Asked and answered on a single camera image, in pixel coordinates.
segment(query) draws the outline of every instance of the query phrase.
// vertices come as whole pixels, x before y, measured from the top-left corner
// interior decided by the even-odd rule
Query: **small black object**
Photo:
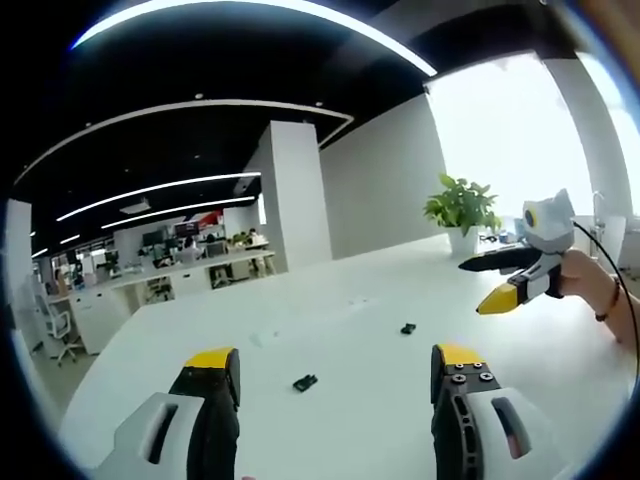
[[[405,335],[411,335],[415,329],[416,326],[413,323],[407,323],[400,331]]]
[[[305,375],[300,380],[293,382],[293,388],[302,393],[307,391],[314,383],[317,382],[318,378],[315,375]]]

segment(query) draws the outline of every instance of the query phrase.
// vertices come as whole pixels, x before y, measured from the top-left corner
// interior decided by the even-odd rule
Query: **office chair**
[[[36,301],[36,314],[39,314],[45,321],[47,334],[63,343],[62,350],[58,354],[56,362],[58,367],[62,366],[62,359],[69,354],[71,361],[76,362],[76,354],[74,349],[84,348],[83,345],[69,341],[69,333],[71,332],[71,313],[68,311],[57,313],[51,309],[46,300],[44,287],[36,279],[34,283],[34,296]]]

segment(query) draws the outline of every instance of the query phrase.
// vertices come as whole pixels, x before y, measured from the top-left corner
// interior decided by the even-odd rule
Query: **potted plant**
[[[491,209],[497,195],[486,195],[490,185],[469,185],[464,178],[455,180],[444,173],[440,183],[445,191],[429,197],[424,215],[447,229],[454,256],[472,256],[478,246],[478,227],[500,228],[500,219]]]

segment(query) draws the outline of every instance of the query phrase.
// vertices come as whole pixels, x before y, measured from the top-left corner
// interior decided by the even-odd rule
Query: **person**
[[[579,250],[567,251],[562,259],[560,293],[582,298],[597,318],[603,318],[618,343],[636,353],[636,332],[629,302],[619,281],[600,264]],[[631,303],[640,321],[640,300],[631,295]]]
[[[177,257],[181,263],[193,263],[202,255],[200,250],[193,241],[193,237],[189,236],[184,240],[184,248],[178,252]]]

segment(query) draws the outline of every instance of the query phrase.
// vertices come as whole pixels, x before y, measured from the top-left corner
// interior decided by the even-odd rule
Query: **white cabinet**
[[[192,268],[190,270],[172,273],[171,288],[175,298],[192,295],[194,293],[208,292],[211,290],[206,268]]]
[[[129,318],[121,298],[108,289],[80,292],[69,302],[82,343],[92,355],[100,353]]]

